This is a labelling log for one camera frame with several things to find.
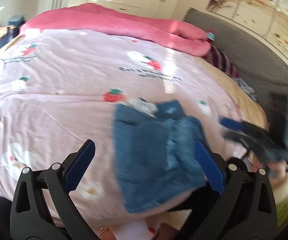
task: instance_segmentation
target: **blue denim garment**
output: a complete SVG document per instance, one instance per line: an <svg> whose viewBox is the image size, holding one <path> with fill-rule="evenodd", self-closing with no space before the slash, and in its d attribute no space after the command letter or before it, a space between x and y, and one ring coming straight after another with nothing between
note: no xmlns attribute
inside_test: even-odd
<svg viewBox="0 0 288 240"><path fill-rule="evenodd" d="M116 105L116 176L130 213L154 208L206 184L194 158L195 142L203 139L207 143L200 121L186 116L177 100L157 107L153 118Z"/></svg>

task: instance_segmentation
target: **folded pink quilt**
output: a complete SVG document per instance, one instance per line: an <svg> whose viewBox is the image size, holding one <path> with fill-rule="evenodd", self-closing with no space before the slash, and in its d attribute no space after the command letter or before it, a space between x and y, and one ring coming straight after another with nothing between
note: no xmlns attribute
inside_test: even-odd
<svg viewBox="0 0 288 240"><path fill-rule="evenodd" d="M46 11L24 24L21 32L31 28L94 30L135 37L198 57L211 49L205 32L191 24L128 15L93 3Z"/></svg>

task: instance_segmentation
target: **blue gripper pad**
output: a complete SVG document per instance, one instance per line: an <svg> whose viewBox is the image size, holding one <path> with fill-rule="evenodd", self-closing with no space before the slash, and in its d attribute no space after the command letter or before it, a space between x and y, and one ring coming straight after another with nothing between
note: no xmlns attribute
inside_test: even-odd
<svg viewBox="0 0 288 240"><path fill-rule="evenodd" d="M222 164L222 167L217 165L213 157L221 159L220 165ZM214 154L202 140L195 143L195 159L201 165L212 189L222 195L225 190L226 172L223 166L226 165L225 161L220 155Z"/></svg>
<svg viewBox="0 0 288 240"><path fill-rule="evenodd" d="M244 125L241 124L240 122L236 122L228 118L222 118L220 120L220 124L234 131L241 131L244 128Z"/></svg>
<svg viewBox="0 0 288 240"><path fill-rule="evenodd" d="M67 194L76 190L85 171L95 156L95 143L92 140L87 140L86 142L87 144L81 147L74 162L65 173L64 191Z"/></svg>

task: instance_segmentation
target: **beige sheet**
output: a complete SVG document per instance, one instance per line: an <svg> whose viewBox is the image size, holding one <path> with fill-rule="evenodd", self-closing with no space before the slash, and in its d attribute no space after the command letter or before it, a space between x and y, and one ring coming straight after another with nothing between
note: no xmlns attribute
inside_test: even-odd
<svg viewBox="0 0 288 240"><path fill-rule="evenodd" d="M207 63L202 58L196 57L196 60L203 64L217 83L231 95L233 100L239 105L242 112L246 115L249 123L264 129L268 128L265 112L262 107L259 106L259 104L252 101L250 97L228 75Z"/></svg>
<svg viewBox="0 0 288 240"><path fill-rule="evenodd" d="M13 38L9 43L7 43L6 45L4 45L3 47L0 48L0 50L2 51L7 51L10 47L12 47L13 45L15 45L17 42L19 42L20 40L22 40L24 38L24 36L18 35L15 38Z"/></svg>

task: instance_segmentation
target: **bed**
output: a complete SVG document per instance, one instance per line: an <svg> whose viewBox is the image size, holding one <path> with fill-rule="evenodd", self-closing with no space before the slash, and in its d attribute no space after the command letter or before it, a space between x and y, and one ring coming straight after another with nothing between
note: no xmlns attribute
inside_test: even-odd
<svg viewBox="0 0 288 240"><path fill-rule="evenodd" d="M241 78L258 93L257 103L269 121L269 94L288 95L288 65L257 38L213 15L190 8L184 21L202 30L215 32L214 45L226 51Z"/></svg>

